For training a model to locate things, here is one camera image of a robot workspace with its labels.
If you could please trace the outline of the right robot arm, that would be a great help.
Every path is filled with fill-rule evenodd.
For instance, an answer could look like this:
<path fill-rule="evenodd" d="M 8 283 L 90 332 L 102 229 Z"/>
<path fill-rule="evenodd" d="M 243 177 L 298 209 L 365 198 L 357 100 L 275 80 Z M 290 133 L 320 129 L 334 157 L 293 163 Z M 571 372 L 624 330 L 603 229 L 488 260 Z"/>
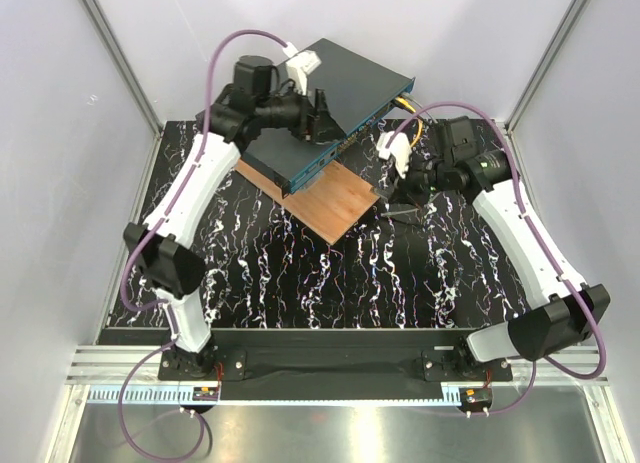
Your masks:
<path fill-rule="evenodd" d="M 601 284 L 589 285 L 566 260 L 531 206 L 508 149 L 482 152 L 467 117 L 436 125 L 439 155 L 416 159 L 406 134 L 380 135 L 376 151 L 394 164 L 389 200 L 423 205 L 436 192 L 460 193 L 489 225 L 525 290 L 528 312 L 468 334 L 454 367 L 476 379 L 497 360 L 544 359 L 581 380 L 599 377 L 606 349 L 597 326 L 610 304 Z"/>

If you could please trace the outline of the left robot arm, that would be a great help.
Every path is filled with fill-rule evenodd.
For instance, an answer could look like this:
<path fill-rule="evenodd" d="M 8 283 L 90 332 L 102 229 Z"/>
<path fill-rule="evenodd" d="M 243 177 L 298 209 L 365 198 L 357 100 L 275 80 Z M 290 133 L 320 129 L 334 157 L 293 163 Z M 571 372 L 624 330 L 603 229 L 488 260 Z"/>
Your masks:
<path fill-rule="evenodd" d="M 205 321 L 200 284 L 204 260 L 192 250 L 200 220 L 222 180 L 265 129 L 286 129 L 308 144 L 326 145 L 344 133 L 331 117 L 323 90 L 308 89 L 319 56 L 304 50 L 285 62 L 291 88 L 273 83 L 278 70 L 268 58 L 243 56 L 233 80 L 210 98 L 191 151 L 169 190 L 141 224 L 124 231 L 130 250 L 125 269 L 138 268 L 169 321 L 164 350 L 170 363 L 196 379 L 215 369 L 212 334 Z"/>

